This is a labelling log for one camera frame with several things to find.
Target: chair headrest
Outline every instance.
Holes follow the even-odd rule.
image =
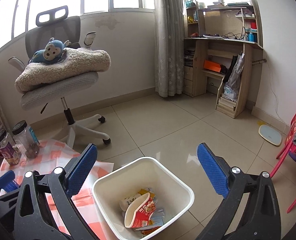
[[[63,9],[65,10],[65,14],[63,16],[61,16],[61,17],[56,18],[55,17],[56,12],[60,11],[60,10],[63,10]],[[46,22],[40,22],[40,16],[47,15],[47,14],[49,15],[49,20],[46,21]],[[48,10],[48,11],[38,13],[37,17],[36,17],[36,25],[38,27],[51,25],[51,24],[54,24],[54,23],[57,23],[57,22],[61,22],[64,19],[66,19],[67,17],[68,17],[68,6],[64,5],[64,6],[55,8],[55,9],[51,9],[51,10]]]

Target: checkered tablecloth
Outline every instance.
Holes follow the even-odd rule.
[[[14,166],[10,166],[6,160],[3,160],[0,167],[0,177],[7,171],[13,170],[16,175],[15,181],[18,184],[21,184],[27,171],[36,170],[40,174],[51,173],[54,168],[58,166],[66,166],[71,158],[79,155],[79,153],[72,150],[63,142],[56,140],[41,141],[40,152],[35,159],[29,160],[22,156],[19,164]],[[80,192],[72,197],[75,206],[83,216],[84,220],[101,240],[115,240],[117,237],[104,220],[104,217],[92,196],[92,186],[98,178],[112,172],[112,169],[113,163],[96,161],[82,185]],[[69,234],[60,218],[51,194],[46,194],[46,197],[59,230]]]

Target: curtain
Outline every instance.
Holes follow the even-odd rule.
[[[156,92],[162,97],[174,96],[183,90],[183,0],[154,1]]]

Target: blue plush monkey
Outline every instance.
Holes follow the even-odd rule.
[[[35,52],[30,62],[53,64],[60,60],[64,48],[69,45],[69,41],[62,43],[61,41],[51,38],[45,49]]]

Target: desk drawer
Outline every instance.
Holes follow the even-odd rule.
[[[188,79],[184,79],[184,92],[188,94],[192,94],[192,81]]]
[[[184,78],[192,81],[193,67],[184,66]]]

